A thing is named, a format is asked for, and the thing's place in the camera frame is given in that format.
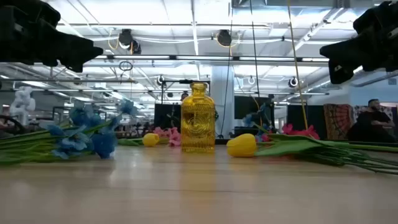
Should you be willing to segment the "white building column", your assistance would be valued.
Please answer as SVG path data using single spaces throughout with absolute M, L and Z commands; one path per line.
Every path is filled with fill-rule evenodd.
M 234 72 L 232 66 L 214 66 L 211 69 L 210 96 L 215 102 L 218 119 L 216 136 L 229 139 L 234 128 Z

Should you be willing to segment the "person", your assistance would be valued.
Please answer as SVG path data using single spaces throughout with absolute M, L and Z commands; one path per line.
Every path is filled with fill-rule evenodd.
M 387 132 L 387 128 L 394 128 L 395 124 L 380 109 L 378 99 L 369 100 L 367 110 L 358 116 L 349 129 L 347 139 L 356 142 L 396 143 L 395 137 Z

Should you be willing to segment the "black partition panel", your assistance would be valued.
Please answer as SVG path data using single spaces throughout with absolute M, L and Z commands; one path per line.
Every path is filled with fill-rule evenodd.
M 320 139 L 325 140 L 327 138 L 327 131 L 323 106 L 307 105 L 305 106 L 305 114 L 307 117 L 308 127 L 312 125 Z M 291 124 L 294 130 L 301 131 L 305 129 L 301 105 L 288 105 L 287 123 Z

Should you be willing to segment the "large blue flower bunch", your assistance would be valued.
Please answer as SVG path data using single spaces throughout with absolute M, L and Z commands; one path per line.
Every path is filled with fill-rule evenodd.
M 43 131 L 0 138 L 0 166 L 25 162 L 55 162 L 96 154 L 109 159 L 117 145 L 116 128 L 124 115 L 135 116 L 137 107 L 123 101 L 118 113 L 102 119 L 90 105 L 75 103 L 68 126 L 48 124 Z

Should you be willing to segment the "pink artificial flower spray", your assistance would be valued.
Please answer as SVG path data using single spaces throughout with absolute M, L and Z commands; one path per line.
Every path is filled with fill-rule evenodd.
M 293 129 L 291 124 L 287 124 L 282 128 L 282 133 L 286 135 L 307 136 L 321 140 L 313 126 L 297 131 Z M 355 166 L 375 173 L 398 175 L 398 161 L 375 157 L 368 154 L 368 152 L 360 149 L 332 151 L 322 149 L 318 152 L 312 150 L 301 154 L 293 154 L 293 157 L 329 166 Z
M 168 144 L 171 147 L 177 147 L 181 145 L 181 134 L 178 132 L 177 127 L 161 129 L 156 127 L 154 134 L 159 136 L 159 144 Z

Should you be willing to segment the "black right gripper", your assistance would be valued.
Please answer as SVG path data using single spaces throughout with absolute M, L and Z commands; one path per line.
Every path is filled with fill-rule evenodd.
M 398 70 L 398 1 L 384 1 L 367 9 L 354 21 L 354 30 L 356 37 L 320 48 L 320 55 L 329 59 L 332 84 L 350 80 L 361 66 L 351 59 L 363 57 L 360 50 L 363 37 L 366 39 L 364 49 L 370 56 L 370 61 L 363 66 L 365 70 Z

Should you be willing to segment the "orange mandala patterned cloth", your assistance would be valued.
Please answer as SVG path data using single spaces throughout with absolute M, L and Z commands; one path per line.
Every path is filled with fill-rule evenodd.
M 351 105 L 325 104 L 323 111 L 327 139 L 346 140 L 346 135 L 353 125 Z

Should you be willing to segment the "small blue flower spray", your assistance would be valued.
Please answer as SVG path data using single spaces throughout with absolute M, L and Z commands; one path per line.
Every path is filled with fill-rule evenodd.
M 270 112 L 269 109 L 269 105 L 264 103 L 259 107 L 257 112 L 249 113 L 243 118 L 245 127 L 257 129 L 254 135 L 256 142 L 267 142 L 269 141 L 268 134 L 277 133 L 276 128 L 268 116 L 268 112 Z

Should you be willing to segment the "yellow tulip with long leaves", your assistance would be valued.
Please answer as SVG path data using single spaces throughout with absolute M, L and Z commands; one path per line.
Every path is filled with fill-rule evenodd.
M 377 146 L 375 144 L 356 144 L 339 141 L 321 141 L 307 136 L 270 134 L 268 142 L 257 142 L 252 134 L 242 134 L 227 142 L 227 153 L 232 157 L 283 156 L 301 154 L 322 149 L 398 152 L 398 147 Z

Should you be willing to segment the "black table edge frame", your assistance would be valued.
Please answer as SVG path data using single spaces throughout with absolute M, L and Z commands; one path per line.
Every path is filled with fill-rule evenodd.
M 365 151 L 398 153 L 398 143 L 337 141 L 337 140 L 333 140 L 333 142 L 349 143 L 349 144 L 356 144 L 356 145 L 367 145 L 368 147 L 364 149 Z M 377 146 L 378 148 L 371 149 L 370 146 Z

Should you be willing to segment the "long overhead rig bar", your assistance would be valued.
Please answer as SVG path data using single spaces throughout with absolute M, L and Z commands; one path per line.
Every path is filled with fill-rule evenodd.
M 262 62 L 328 62 L 328 58 L 311 57 L 241 57 L 241 56 L 200 56 L 200 55 L 100 55 L 95 60 L 207 60 L 207 61 L 262 61 Z

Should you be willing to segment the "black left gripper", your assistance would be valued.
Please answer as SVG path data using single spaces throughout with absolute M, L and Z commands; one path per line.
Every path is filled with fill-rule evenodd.
M 39 60 L 40 31 L 55 28 L 60 13 L 42 0 L 0 0 L 0 62 L 33 64 Z M 82 72 L 85 60 L 103 54 L 90 39 L 60 33 L 60 53 L 51 53 L 67 69 Z

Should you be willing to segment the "yellow embossed glass vase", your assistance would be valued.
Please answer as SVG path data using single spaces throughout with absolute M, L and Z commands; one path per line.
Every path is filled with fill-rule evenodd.
M 192 94 L 181 104 L 181 149 L 183 152 L 215 151 L 215 103 L 206 94 L 207 84 L 190 84 Z

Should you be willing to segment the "black monitor screen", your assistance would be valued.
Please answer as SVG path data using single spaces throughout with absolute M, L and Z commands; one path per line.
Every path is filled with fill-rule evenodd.
M 155 104 L 154 125 L 161 129 L 177 128 L 180 130 L 181 105 Z
M 268 118 L 274 118 L 274 103 L 268 97 L 235 96 L 234 118 L 243 119 L 249 113 L 263 110 Z

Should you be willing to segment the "grey overhead pipe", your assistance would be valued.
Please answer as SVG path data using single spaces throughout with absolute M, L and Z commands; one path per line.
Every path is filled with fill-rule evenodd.
M 13 78 L 0 78 L 0 82 L 55 82 L 55 83 L 138 83 L 137 80 L 132 80 L 132 79 L 127 79 L 127 80 L 99 80 L 99 79 L 94 79 L 94 80 L 67 80 L 67 79 L 13 79 Z

